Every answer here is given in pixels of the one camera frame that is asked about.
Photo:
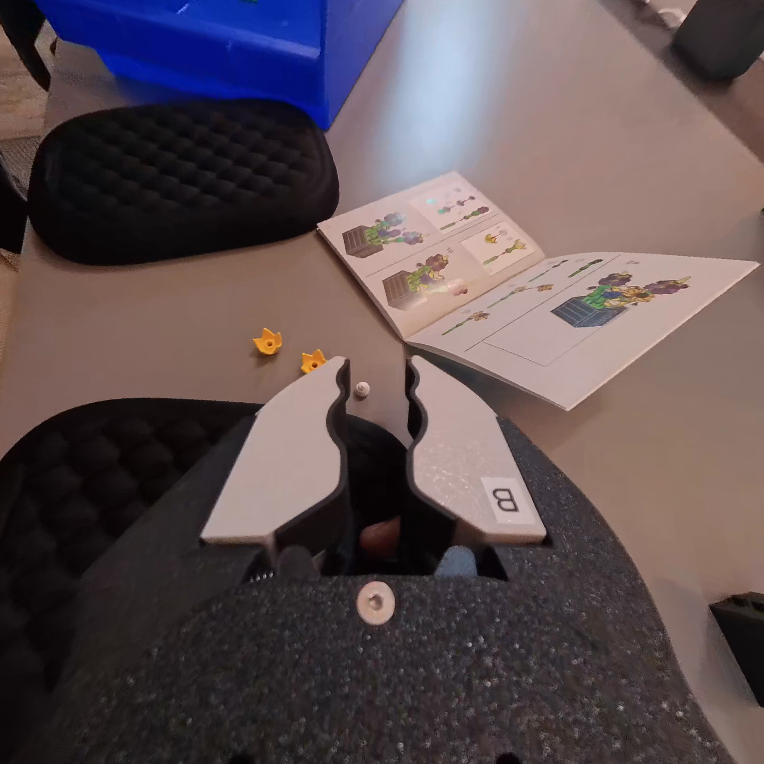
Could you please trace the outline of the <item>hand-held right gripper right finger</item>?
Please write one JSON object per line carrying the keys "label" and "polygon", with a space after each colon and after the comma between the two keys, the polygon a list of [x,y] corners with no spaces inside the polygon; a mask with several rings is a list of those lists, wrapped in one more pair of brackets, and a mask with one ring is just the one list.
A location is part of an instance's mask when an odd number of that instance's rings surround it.
{"label": "hand-held right gripper right finger", "polygon": [[547,529],[492,408],[420,356],[407,360],[406,397],[415,538],[434,551],[543,543]]}

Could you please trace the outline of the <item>black dimpled foam pad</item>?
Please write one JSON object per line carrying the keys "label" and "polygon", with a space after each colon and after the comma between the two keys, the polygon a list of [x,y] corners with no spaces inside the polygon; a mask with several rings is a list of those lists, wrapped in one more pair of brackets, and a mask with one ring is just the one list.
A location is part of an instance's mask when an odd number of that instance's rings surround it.
{"label": "black dimpled foam pad", "polygon": [[268,99],[192,99],[86,113],[33,160],[31,227],[63,259],[128,266],[272,244],[339,205],[308,114]]}
{"label": "black dimpled foam pad", "polygon": [[54,415],[2,457],[2,762],[35,761],[94,677],[275,566],[256,542],[196,541],[262,408],[105,400]]}

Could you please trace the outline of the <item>open building-brick instruction booklet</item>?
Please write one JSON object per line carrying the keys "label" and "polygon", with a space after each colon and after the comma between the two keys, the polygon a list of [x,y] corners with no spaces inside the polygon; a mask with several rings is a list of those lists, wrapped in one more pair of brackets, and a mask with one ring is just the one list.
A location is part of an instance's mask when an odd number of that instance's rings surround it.
{"label": "open building-brick instruction booklet", "polygon": [[566,411],[759,265],[662,253],[547,257],[455,172],[317,228],[410,348]]}

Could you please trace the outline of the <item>black box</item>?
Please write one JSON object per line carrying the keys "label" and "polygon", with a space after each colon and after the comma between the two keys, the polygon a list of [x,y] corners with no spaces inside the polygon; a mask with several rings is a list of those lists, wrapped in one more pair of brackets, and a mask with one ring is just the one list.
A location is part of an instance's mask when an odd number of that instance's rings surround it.
{"label": "black box", "polygon": [[698,1],[675,32],[672,49],[704,80],[733,80],[763,52],[762,1]]}

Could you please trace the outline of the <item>black ribbed block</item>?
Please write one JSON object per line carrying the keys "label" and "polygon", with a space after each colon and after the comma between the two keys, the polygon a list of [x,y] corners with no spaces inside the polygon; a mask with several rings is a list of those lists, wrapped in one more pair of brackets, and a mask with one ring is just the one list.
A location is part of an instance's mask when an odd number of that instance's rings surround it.
{"label": "black ribbed block", "polygon": [[753,697],[763,707],[763,594],[733,594],[709,609]]}

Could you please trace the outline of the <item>blue plastic bin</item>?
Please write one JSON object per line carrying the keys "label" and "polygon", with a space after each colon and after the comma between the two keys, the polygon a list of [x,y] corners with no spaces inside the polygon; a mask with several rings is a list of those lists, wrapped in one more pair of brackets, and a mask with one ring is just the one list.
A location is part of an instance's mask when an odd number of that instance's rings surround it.
{"label": "blue plastic bin", "polygon": [[40,1],[64,41],[119,77],[216,99],[272,99],[324,130],[402,1]]}

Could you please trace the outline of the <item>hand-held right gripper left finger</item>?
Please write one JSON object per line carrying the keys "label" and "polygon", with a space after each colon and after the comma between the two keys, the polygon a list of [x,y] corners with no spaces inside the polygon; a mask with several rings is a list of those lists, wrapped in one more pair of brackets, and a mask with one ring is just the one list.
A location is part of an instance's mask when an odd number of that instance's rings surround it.
{"label": "hand-held right gripper left finger", "polygon": [[351,520],[347,401],[350,361],[335,356],[258,411],[199,539],[292,546],[312,556],[341,544]]}

